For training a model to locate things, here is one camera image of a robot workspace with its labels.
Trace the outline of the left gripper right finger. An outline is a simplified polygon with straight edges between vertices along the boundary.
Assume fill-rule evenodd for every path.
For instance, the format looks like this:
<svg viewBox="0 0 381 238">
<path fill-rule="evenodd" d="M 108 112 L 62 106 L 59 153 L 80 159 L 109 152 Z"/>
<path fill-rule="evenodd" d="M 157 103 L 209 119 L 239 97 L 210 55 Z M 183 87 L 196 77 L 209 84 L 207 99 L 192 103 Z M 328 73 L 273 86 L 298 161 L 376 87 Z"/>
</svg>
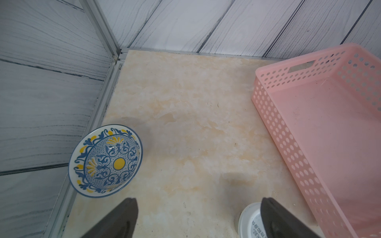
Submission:
<svg viewBox="0 0 381 238">
<path fill-rule="evenodd" d="M 262 199 L 261 218 L 268 238 L 319 238 L 271 197 Z"/>
</svg>

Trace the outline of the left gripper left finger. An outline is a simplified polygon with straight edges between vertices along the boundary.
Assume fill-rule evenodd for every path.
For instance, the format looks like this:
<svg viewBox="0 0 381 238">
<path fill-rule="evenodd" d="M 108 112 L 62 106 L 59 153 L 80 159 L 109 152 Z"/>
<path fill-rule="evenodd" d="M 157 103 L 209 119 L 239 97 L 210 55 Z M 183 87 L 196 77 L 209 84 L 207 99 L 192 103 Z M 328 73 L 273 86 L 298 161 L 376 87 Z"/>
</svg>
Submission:
<svg viewBox="0 0 381 238">
<path fill-rule="evenodd" d="M 132 238 L 139 214 L 136 198 L 126 198 L 82 238 Z"/>
</svg>

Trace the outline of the yogurt cup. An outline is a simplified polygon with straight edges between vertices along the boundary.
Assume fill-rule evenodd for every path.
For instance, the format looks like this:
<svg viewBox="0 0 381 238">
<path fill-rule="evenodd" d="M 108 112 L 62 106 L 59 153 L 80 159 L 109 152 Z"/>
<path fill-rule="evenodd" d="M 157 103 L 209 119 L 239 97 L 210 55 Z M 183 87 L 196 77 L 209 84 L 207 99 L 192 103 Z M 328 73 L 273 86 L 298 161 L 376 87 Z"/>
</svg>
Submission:
<svg viewBox="0 0 381 238">
<path fill-rule="evenodd" d="M 267 238 L 261 217 L 261 203 L 248 205 L 239 215 L 236 230 L 240 238 Z"/>
</svg>

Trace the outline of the pink perforated plastic basket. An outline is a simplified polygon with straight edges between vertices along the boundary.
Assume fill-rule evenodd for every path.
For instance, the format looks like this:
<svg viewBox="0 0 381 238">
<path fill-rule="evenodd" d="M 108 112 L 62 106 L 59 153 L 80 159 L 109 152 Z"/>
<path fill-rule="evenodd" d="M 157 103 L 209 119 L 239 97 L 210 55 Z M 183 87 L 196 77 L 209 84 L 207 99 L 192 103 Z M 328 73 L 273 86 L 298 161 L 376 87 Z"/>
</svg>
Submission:
<svg viewBox="0 0 381 238">
<path fill-rule="evenodd" d="M 263 66 L 251 99 L 324 235 L 380 237 L 380 59 L 346 43 Z"/>
</svg>

